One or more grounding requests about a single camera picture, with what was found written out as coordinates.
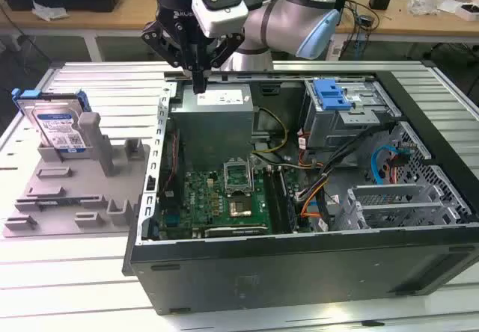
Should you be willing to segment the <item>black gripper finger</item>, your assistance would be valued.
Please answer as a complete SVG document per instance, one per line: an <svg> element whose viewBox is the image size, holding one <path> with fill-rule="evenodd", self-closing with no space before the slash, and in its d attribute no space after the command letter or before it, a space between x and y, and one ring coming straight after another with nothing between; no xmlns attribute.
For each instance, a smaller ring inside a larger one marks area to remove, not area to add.
<svg viewBox="0 0 479 332"><path fill-rule="evenodd" d="M184 74L192 80L194 93L201 92L201 70L184 24L174 23L173 34L167 33L165 36L165 29L156 20L144 28L141 38L172 67L183 69Z"/></svg>
<svg viewBox="0 0 479 332"><path fill-rule="evenodd" d="M200 93L207 87L207 79L212 68L220 68L224 62L240 47L244 33L227 34L219 38L202 37L200 40Z"/></svg>

